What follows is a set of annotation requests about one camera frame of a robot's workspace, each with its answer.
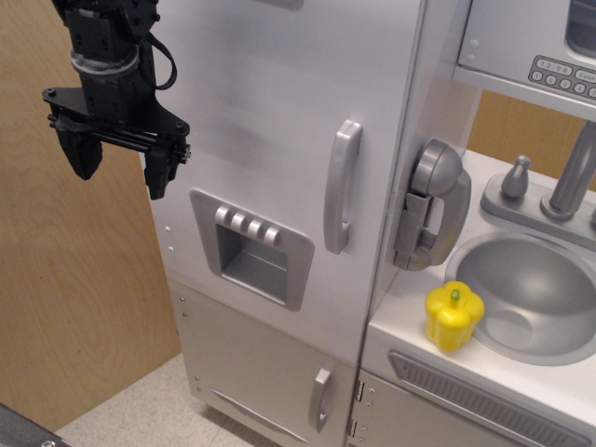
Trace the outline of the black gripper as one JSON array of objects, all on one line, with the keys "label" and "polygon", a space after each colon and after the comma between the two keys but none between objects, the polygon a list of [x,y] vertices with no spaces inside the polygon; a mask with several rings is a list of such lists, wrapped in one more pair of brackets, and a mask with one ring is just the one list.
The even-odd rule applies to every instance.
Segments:
[{"label": "black gripper", "polygon": [[157,86],[143,71],[117,80],[95,82],[88,77],[79,88],[48,88],[42,99],[50,106],[49,125],[74,173],[89,180],[102,162],[102,143],[108,142],[144,155],[145,184],[151,200],[164,197],[188,152],[189,125],[156,99],[158,90],[173,86],[172,73]]}]

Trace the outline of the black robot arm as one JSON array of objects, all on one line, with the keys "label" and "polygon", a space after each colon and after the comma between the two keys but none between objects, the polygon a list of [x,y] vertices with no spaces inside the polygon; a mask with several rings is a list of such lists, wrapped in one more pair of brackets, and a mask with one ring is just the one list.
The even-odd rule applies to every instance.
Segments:
[{"label": "black robot arm", "polygon": [[155,1],[57,1],[68,28],[70,61],[78,88],[48,88],[47,117],[74,172],[88,180],[107,142],[144,155],[144,179],[153,200],[165,195],[179,165],[190,156],[190,127],[162,107],[156,92],[177,79],[156,80],[153,51],[167,48],[151,33],[159,21]]}]

